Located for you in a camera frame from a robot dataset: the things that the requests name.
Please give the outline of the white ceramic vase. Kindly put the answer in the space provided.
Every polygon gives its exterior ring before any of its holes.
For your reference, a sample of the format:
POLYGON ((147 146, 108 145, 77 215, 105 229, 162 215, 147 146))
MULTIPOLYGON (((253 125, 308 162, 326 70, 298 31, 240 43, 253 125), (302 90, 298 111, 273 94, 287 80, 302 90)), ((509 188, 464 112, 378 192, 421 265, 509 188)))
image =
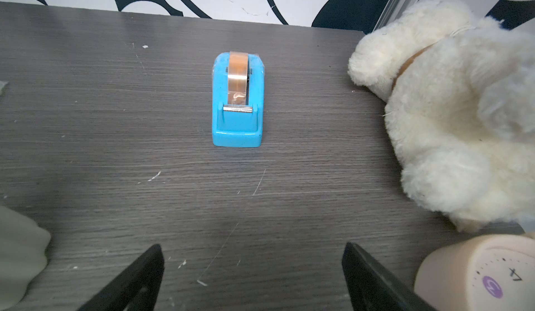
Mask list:
POLYGON ((1 309, 25 296, 30 282, 47 266, 51 234, 34 220, 1 207, 1 309))

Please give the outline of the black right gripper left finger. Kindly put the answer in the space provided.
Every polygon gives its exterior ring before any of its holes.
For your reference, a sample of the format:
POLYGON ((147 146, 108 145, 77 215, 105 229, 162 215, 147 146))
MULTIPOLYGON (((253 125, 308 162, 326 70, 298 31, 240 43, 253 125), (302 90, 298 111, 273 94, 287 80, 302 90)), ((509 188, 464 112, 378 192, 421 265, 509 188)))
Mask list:
POLYGON ((163 273, 162 249, 159 244, 154 244, 79 311, 153 310, 163 273))

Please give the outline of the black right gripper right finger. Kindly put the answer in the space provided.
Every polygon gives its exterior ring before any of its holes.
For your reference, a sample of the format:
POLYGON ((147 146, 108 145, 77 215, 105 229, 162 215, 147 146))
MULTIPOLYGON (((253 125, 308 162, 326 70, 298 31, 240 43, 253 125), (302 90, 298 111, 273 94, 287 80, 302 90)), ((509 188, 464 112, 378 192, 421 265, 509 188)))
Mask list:
POLYGON ((341 263, 354 310, 433 309, 359 245, 348 242, 341 263))

